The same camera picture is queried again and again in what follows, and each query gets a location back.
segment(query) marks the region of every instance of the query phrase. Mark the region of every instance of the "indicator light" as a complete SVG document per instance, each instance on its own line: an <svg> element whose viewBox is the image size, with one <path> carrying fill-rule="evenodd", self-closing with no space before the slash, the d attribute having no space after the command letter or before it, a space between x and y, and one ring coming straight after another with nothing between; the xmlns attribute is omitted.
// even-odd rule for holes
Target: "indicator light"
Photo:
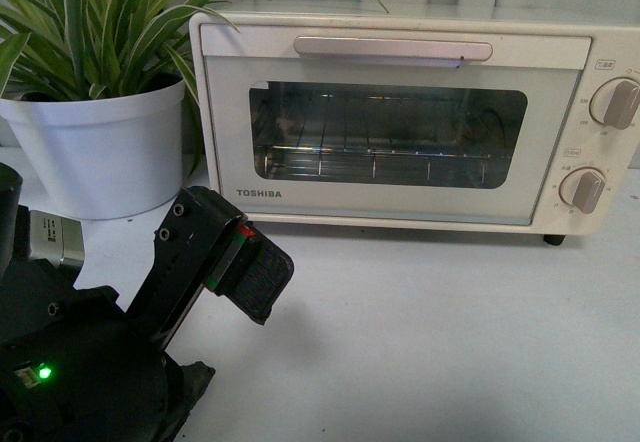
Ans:
<svg viewBox="0 0 640 442"><path fill-rule="evenodd" d="M51 374L53 374L53 371L50 367L47 367L44 364L38 367L38 377L40 377L40 380L47 380L51 377Z"/></svg>
<svg viewBox="0 0 640 442"><path fill-rule="evenodd" d="M238 232L240 232L247 239L255 237L256 235L255 231L253 229L250 229L246 225L241 225L240 227L238 227Z"/></svg>

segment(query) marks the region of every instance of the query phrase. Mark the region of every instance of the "white surface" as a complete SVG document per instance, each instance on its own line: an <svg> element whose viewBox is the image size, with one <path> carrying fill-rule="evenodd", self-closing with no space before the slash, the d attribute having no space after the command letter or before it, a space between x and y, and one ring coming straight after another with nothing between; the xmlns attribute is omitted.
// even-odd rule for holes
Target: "white surface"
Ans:
<svg viewBox="0 0 640 442"><path fill-rule="evenodd" d="M17 149L22 203L51 209ZM199 174L197 181L206 180ZM218 370L178 440L635 442L640 171L604 228L539 236L259 227L296 272L265 327L203 293L170 354ZM127 306L168 206L83 223L79 287Z"/></svg>

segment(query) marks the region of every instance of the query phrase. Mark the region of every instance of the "oven window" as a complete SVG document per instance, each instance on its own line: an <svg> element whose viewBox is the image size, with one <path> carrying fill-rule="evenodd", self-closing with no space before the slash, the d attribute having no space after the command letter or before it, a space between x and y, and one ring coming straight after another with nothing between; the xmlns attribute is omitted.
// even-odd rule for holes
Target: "oven window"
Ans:
<svg viewBox="0 0 640 442"><path fill-rule="evenodd" d="M494 189L527 97L514 90L262 82L250 90L265 179Z"/></svg>

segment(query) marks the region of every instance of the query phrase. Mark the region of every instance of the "white table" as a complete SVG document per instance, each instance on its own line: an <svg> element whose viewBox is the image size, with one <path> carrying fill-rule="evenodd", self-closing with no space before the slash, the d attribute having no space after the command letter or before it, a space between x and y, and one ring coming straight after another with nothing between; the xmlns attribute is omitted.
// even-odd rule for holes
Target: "white table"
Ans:
<svg viewBox="0 0 640 442"><path fill-rule="evenodd" d="M21 202L55 212L19 149ZM206 183L199 173L194 181ZM178 440L640 437L640 170L605 227L567 237L259 224L296 272L265 327L203 293L169 346L217 369ZM84 222L76 284L126 307L169 205Z"/></svg>

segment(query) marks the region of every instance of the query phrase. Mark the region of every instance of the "oven foot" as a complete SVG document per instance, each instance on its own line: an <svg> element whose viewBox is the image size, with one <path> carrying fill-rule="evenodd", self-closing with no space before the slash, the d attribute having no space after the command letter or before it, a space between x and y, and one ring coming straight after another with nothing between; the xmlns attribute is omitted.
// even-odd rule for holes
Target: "oven foot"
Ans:
<svg viewBox="0 0 640 442"><path fill-rule="evenodd" d="M543 240L549 245L558 246L564 241L565 235L546 234Z"/></svg>

